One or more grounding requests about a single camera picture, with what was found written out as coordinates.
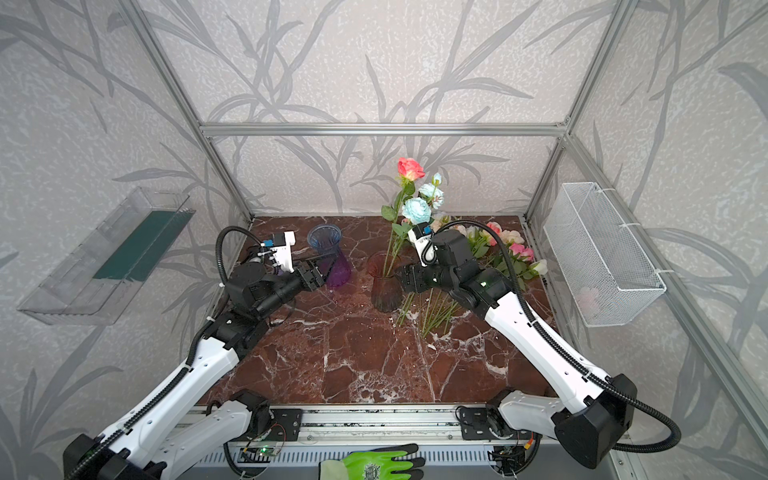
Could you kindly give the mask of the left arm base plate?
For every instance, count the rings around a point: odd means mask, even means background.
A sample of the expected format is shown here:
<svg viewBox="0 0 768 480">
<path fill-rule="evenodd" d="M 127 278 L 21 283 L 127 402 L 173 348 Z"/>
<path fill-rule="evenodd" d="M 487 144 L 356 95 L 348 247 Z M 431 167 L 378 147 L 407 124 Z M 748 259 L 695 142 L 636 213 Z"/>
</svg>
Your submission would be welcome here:
<svg viewBox="0 0 768 480">
<path fill-rule="evenodd" d="M 303 413 L 300 408 L 262 409 L 252 417 L 253 438 L 278 443 L 296 442 Z"/>
</svg>

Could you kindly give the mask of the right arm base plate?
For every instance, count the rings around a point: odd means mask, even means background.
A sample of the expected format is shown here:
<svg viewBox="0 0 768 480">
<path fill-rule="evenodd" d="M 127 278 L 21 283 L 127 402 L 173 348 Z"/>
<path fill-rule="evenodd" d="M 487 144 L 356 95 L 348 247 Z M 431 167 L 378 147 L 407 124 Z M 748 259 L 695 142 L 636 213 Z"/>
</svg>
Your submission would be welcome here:
<svg viewBox="0 0 768 480">
<path fill-rule="evenodd" d="M 454 409 L 461 437 L 465 441 L 491 441 L 496 436 L 492 433 L 488 420 L 488 410 L 485 407 L 468 407 L 459 405 Z"/>
</svg>

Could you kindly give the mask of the light blue flower stem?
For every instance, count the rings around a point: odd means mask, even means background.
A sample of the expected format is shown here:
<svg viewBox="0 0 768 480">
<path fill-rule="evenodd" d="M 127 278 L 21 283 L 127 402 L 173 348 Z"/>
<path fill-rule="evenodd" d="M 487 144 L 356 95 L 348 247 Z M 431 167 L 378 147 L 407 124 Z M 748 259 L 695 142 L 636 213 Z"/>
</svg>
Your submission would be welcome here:
<svg viewBox="0 0 768 480">
<path fill-rule="evenodd" d="M 395 263 L 412 226 L 431 221 L 433 211 L 444 201 L 441 190 L 443 179 L 440 173 L 435 173 L 430 180 L 419 187 L 416 183 L 424 177 L 420 169 L 406 169 L 398 173 L 400 191 L 395 200 L 382 207 L 382 217 L 390 223 L 390 238 L 384 261 L 384 274 L 394 272 Z"/>
</svg>

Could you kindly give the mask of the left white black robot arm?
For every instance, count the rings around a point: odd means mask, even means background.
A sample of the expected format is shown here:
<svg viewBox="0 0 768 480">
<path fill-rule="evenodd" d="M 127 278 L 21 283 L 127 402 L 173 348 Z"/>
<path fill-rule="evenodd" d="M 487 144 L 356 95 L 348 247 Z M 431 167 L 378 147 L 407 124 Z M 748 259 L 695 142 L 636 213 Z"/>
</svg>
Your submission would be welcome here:
<svg viewBox="0 0 768 480">
<path fill-rule="evenodd" d="M 231 226 L 217 236 L 216 264 L 230 306 L 207 318 L 180 365 L 134 408 L 101 434 L 81 434 L 70 443 L 63 454 L 65 478 L 176 479 L 224 443 L 269 432 L 269 402 L 251 391 L 235 394 L 183 431 L 176 427 L 266 335 L 273 313 L 325 285 L 338 255 L 294 259 L 295 235 L 288 231 L 255 240 L 248 260 L 227 269 L 223 243 L 231 232 L 254 236 Z"/>
</svg>

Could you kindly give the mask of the pink red rose stem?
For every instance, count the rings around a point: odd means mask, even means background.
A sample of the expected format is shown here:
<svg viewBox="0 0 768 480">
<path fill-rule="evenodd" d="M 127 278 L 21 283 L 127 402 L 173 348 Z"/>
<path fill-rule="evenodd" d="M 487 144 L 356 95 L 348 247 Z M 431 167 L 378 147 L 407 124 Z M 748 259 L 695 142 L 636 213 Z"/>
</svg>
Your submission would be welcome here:
<svg viewBox="0 0 768 480">
<path fill-rule="evenodd" d="M 398 255 L 406 242 L 407 232 L 416 223 L 427 221 L 431 207 L 417 192 L 417 183 L 425 176 L 421 164 L 412 158 L 401 157 L 397 161 L 399 191 L 389 204 L 381 207 L 381 216 L 390 224 L 387 243 L 387 274 L 392 273 Z"/>
</svg>

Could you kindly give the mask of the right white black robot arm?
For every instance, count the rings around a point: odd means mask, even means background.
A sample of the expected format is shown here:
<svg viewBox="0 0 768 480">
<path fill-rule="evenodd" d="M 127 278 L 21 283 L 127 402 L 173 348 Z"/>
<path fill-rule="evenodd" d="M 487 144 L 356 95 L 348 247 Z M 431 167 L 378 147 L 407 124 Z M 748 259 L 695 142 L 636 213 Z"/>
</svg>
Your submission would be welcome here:
<svg viewBox="0 0 768 480">
<path fill-rule="evenodd" d="M 566 342 L 528 305 L 513 271 L 482 267 L 450 222 L 398 228 L 419 255 L 397 269 L 404 291 L 439 289 L 516 346 L 554 389 L 553 398 L 511 391 L 489 405 L 502 435 L 528 430 L 556 439 L 579 464 L 596 468 L 612 450 L 654 454 L 676 447 L 679 426 L 637 398 L 625 375 L 611 377 Z"/>
</svg>

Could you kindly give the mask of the red glass vase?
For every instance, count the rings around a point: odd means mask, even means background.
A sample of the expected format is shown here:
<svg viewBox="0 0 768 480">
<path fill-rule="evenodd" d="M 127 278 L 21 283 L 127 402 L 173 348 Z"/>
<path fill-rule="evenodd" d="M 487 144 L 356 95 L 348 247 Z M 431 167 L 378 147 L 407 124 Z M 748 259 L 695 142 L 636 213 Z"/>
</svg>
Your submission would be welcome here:
<svg viewBox="0 0 768 480">
<path fill-rule="evenodd" d="M 399 280 L 393 273 L 387 274 L 387 253 L 379 251 L 371 255 L 367 261 L 366 271 L 372 279 L 370 300 L 374 309 L 382 313 L 397 310 L 403 298 Z"/>
</svg>

